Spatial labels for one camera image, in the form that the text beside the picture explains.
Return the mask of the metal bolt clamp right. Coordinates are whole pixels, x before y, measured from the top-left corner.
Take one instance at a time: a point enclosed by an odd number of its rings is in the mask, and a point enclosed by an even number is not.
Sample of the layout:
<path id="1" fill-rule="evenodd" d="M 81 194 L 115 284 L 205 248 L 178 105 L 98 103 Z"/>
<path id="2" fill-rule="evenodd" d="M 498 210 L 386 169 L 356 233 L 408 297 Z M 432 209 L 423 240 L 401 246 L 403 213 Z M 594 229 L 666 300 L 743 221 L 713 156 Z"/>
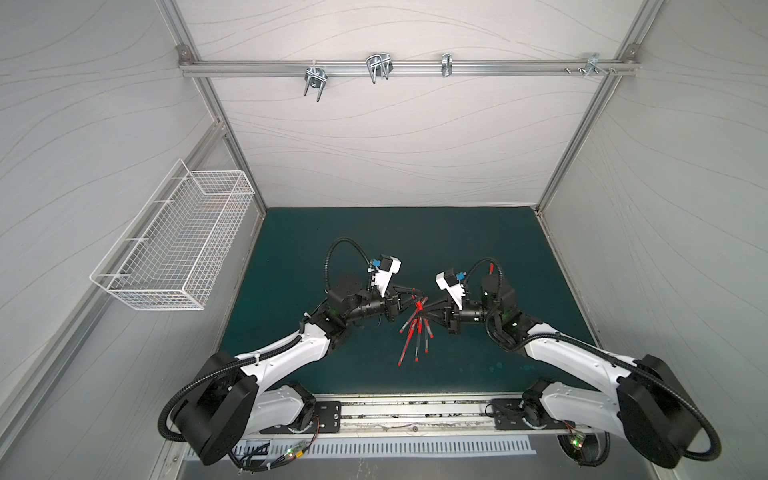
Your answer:
<path id="1" fill-rule="evenodd" d="M 590 77 L 590 76 L 612 76 L 616 75 L 618 71 L 611 66 L 605 66 L 601 60 L 600 56 L 595 53 L 592 54 L 584 63 L 583 66 L 580 66 L 578 68 L 572 69 L 572 68 L 564 68 L 563 71 L 568 75 L 580 75 L 584 78 Z"/>

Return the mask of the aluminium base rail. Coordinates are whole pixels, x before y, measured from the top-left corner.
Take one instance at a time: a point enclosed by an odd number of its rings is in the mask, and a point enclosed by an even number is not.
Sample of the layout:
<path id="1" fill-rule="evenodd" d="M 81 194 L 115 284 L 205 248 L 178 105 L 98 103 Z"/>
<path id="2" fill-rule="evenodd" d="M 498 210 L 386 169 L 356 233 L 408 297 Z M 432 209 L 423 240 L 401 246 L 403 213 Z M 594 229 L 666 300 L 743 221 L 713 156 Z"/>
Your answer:
<path id="1" fill-rule="evenodd" d="M 489 435 L 496 430 L 483 414 L 486 404 L 496 398 L 524 398 L 521 393 L 502 394 L 414 394 L 414 395 L 331 395 L 317 394 L 308 401 L 340 401 L 342 436 L 375 435 Z M 259 431 L 294 420 L 304 407 L 304 398 L 295 387 L 281 387 L 259 397 L 248 417 L 241 422 L 236 439 L 269 434 Z M 618 403 L 602 393 L 550 385 L 537 399 L 549 416 L 588 431 L 605 431 L 619 437 L 624 428 L 619 419 Z"/>

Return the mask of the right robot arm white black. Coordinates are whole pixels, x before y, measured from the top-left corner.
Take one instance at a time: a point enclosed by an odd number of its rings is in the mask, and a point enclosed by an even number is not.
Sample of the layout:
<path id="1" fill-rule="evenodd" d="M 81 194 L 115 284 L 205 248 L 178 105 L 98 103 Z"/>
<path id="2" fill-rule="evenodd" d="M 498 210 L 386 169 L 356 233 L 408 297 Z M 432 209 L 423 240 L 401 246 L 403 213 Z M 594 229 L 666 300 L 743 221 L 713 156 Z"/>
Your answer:
<path id="1" fill-rule="evenodd" d="M 438 273 L 436 285 L 447 297 L 426 306 L 425 317 L 452 334 L 463 323 L 480 323 L 502 350 L 548 364 L 587 385 L 575 388 L 541 378 L 523 392 L 518 405 L 496 407 L 495 416 L 518 419 L 535 430 L 562 424 L 569 431 L 562 445 L 583 465 L 589 462 L 578 451 L 585 441 L 580 425 L 603 433 L 606 440 L 625 439 L 662 468 L 673 469 L 683 458 L 707 462 L 721 455 L 714 426 L 663 360 L 613 354 L 522 312 L 515 290 L 499 271 L 482 279 L 477 300 L 468 295 L 468 280 L 466 272 Z"/>

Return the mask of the metal u-bolt clamp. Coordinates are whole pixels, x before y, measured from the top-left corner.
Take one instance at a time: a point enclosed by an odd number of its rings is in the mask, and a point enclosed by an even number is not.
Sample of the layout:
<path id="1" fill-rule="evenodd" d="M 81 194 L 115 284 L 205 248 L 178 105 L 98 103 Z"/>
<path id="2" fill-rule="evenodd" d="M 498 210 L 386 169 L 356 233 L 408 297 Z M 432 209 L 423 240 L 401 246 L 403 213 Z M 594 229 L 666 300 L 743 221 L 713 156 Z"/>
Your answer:
<path id="1" fill-rule="evenodd" d="M 372 54 L 366 59 L 365 64 L 373 84 L 376 84 L 379 78 L 388 80 L 393 70 L 392 57 L 389 53 Z"/>
<path id="2" fill-rule="evenodd" d="M 315 90 L 316 101 L 319 102 L 328 82 L 326 71 L 318 66 L 308 67 L 305 71 L 304 80 L 305 87 L 303 95 L 307 96 L 310 90 Z"/>

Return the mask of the small metal bracket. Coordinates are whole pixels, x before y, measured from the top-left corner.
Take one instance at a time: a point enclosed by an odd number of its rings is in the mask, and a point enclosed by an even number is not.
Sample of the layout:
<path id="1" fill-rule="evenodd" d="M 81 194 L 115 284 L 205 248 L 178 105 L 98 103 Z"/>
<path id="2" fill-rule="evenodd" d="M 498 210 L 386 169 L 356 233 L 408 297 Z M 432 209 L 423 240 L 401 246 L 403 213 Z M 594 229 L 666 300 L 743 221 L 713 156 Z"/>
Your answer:
<path id="1" fill-rule="evenodd" d="M 453 57 L 450 53 L 445 53 L 441 57 L 441 75 L 448 78 L 453 72 Z"/>

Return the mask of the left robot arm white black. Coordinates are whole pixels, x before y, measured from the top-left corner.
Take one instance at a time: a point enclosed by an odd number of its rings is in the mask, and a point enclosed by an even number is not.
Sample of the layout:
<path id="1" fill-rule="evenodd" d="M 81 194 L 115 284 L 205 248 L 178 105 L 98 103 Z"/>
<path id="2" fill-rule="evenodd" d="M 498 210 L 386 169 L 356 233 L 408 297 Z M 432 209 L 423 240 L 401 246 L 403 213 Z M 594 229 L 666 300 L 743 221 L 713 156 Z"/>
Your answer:
<path id="1" fill-rule="evenodd" d="M 355 276 L 326 291 L 320 304 L 300 321 L 296 332 L 272 344 L 236 356 L 210 356 L 195 378 L 172 395 L 160 411 L 157 430 L 170 442 L 188 444 L 211 465 L 234 456 L 244 435 L 284 426 L 303 431 L 312 422 L 316 399 L 298 383 L 280 386 L 302 367 L 337 350 L 362 319 L 392 321 L 423 298 L 421 290 L 373 279 L 367 286 Z"/>

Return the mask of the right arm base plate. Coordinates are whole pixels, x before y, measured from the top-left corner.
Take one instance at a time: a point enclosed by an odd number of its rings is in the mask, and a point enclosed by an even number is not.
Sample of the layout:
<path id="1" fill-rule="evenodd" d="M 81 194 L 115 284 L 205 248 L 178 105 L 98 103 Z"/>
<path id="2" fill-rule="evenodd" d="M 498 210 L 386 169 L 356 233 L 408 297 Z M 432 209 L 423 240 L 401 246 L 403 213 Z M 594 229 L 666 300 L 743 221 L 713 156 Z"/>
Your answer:
<path id="1" fill-rule="evenodd" d="M 564 430 L 565 425 L 551 418 L 538 400 L 525 398 L 496 398 L 490 400 L 483 411 L 494 428 L 500 431 Z"/>

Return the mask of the aluminium crossbar rail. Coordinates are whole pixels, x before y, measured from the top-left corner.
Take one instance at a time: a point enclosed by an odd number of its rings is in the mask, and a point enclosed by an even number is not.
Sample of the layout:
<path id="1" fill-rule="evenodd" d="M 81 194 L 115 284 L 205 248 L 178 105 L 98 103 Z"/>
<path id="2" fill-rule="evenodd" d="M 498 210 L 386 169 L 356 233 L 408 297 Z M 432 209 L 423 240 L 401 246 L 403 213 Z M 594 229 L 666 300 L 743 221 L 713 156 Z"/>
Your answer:
<path id="1" fill-rule="evenodd" d="M 453 57 L 450 77 L 519 77 L 519 76 L 577 76 L 563 69 L 583 66 L 587 59 L 575 60 L 460 60 Z M 636 74 L 639 62 L 600 59 L 605 66 L 614 67 L 618 76 Z M 430 60 L 393 60 L 391 78 L 421 78 L 441 75 L 441 58 Z M 324 69 L 329 78 L 369 77 L 364 60 L 316 61 L 198 61 L 182 65 L 186 77 L 202 78 L 302 78 L 308 67 Z"/>

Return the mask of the metal U-bolt clamp middle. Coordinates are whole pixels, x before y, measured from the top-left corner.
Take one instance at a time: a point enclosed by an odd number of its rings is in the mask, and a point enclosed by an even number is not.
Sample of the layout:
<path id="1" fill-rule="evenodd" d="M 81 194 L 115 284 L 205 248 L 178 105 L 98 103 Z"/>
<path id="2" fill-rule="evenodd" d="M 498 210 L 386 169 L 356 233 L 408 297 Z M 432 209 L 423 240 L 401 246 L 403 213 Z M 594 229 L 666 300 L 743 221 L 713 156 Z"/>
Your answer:
<path id="1" fill-rule="evenodd" d="M 389 53 L 372 54 L 366 59 L 365 64 L 373 84 L 376 84 L 379 78 L 388 80 L 393 70 L 392 57 Z"/>

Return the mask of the green table mat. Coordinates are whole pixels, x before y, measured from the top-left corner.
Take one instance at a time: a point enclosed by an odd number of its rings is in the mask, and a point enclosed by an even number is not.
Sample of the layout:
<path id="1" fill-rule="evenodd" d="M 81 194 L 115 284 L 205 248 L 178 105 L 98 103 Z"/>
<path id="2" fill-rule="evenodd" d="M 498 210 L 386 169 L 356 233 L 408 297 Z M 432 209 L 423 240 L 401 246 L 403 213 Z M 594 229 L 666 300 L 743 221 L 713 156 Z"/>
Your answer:
<path id="1" fill-rule="evenodd" d="M 402 262 L 399 285 L 441 294 L 437 273 L 471 271 L 478 287 L 500 261 L 521 310 L 589 341 L 588 327 L 533 213 L 522 208 L 273 208 L 251 255 L 221 347 L 230 354 L 266 346 L 293 333 L 325 296 L 327 280 L 362 275 L 366 258 Z M 361 321 L 328 357 L 297 370 L 293 379 L 322 394 L 520 392 L 546 377 L 574 378 L 548 364 L 505 352 L 478 324 L 457 335 L 434 327 L 429 352 L 414 362 L 413 336 L 400 321 Z"/>

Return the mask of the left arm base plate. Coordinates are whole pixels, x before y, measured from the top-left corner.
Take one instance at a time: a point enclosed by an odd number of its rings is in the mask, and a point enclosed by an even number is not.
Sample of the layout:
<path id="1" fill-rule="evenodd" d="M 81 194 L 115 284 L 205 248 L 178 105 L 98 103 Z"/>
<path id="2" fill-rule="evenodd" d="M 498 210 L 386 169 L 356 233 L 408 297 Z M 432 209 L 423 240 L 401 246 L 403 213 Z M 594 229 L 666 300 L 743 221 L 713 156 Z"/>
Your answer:
<path id="1" fill-rule="evenodd" d="M 274 425 L 259 431 L 260 434 L 310 434 L 338 433 L 340 430 L 342 403 L 319 401 L 305 405 L 297 417 L 287 424 Z"/>

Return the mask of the metal U-bolt clamp left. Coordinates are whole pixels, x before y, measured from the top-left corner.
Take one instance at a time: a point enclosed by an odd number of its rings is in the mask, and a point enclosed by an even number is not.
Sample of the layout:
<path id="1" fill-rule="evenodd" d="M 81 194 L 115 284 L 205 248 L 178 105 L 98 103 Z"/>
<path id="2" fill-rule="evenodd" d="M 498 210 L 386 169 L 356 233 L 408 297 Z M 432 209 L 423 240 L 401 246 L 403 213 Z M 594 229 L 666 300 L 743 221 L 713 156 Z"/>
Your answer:
<path id="1" fill-rule="evenodd" d="M 307 96 L 310 90 L 315 90 L 316 101 L 319 102 L 328 82 L 326 71 L 318 66 L 308 67 L 305 71 L 304 80 L 305 87 L 303 95 Z"/>

